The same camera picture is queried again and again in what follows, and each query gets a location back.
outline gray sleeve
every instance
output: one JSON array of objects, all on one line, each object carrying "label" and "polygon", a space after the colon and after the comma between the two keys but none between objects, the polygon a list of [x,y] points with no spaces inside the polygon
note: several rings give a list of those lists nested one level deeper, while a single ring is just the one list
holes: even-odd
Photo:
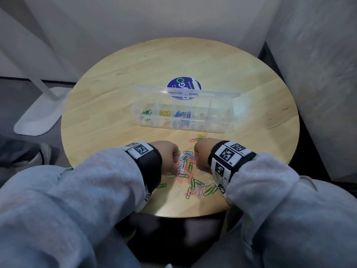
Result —
[{"label": "gray sleeve", "polygon": [[357,267],[357,200],[259,154],[232,177],[227,198],[247,257],[264,267]]},{"label": "gray sleeve", "polygon": [[96,246],[144,197],[127,153],[97,152],[48,192],[28,190],[0,203],[0,266],[96,267]]}]

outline wristband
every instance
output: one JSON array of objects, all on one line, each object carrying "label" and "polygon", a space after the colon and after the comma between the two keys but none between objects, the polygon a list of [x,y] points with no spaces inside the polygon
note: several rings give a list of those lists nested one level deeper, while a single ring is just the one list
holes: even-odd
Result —
[{"label": "wristband", "polygon": [[233,175],[255,156],[256,153],[233,141],[221,141],[214,145],[208,163],[215,178],[214,182],[223,196]]},{"label": "wristband", "polygon": [[121,147],[139,167],[145,185],[145,199],[136,209],[139,212],[152,196],[152,192],[161,182],[161,165],[163,159],[158,150],[143,141],[134,142]]}]

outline wood grain surface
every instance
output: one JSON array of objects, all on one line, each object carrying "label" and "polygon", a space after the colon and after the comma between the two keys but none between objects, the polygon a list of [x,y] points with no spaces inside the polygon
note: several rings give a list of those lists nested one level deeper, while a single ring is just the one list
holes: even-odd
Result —
[{"label": "wood grain surface", "polygon": [[[225,134],[200,133],[229,139],[267,152],[289,163],[299,138],[297,107],[284,82],[266,64],[233,46],[196,38],[151,40],[119,50],[94,65],[74,86],[62,116],[65,153],[73,167],[96,151],[135,140],[168,140],[180,150],[193,150],[189,139],[199,132],[140,127],[130,114],[138,94],[128,86],[166,86],[176,77],[193,77],[203,90],[240,92],[233,100],[234,124]],[[205,180],[194,167],[194,178]],[[219,191],[186,199],[187,179],[162,177],[143,212],[165,217],[213,214],[229,206]],[[181,192],[174,196],[181,185]]]}]

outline dark pants leg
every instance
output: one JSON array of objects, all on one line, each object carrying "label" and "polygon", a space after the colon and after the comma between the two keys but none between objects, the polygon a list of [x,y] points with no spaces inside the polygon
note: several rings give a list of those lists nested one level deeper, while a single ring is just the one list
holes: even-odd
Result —
[{"label": "dark pants leg", "polygon": [[30,161],[39,151],[39,144],[0,135],[0,167],[7,168],[15,162]]}]

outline person's left hand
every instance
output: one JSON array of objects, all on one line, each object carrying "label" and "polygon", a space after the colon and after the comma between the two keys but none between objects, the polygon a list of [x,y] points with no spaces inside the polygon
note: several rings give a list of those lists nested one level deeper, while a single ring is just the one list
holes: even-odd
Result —
[{"label": "person's left hand", "polygon": [[161,174],[174,174],[177,173],[177,162],[178,162],[178,146],[170,141],[155,141],[149,143],[157,148],[163,159],[161,165]]}]

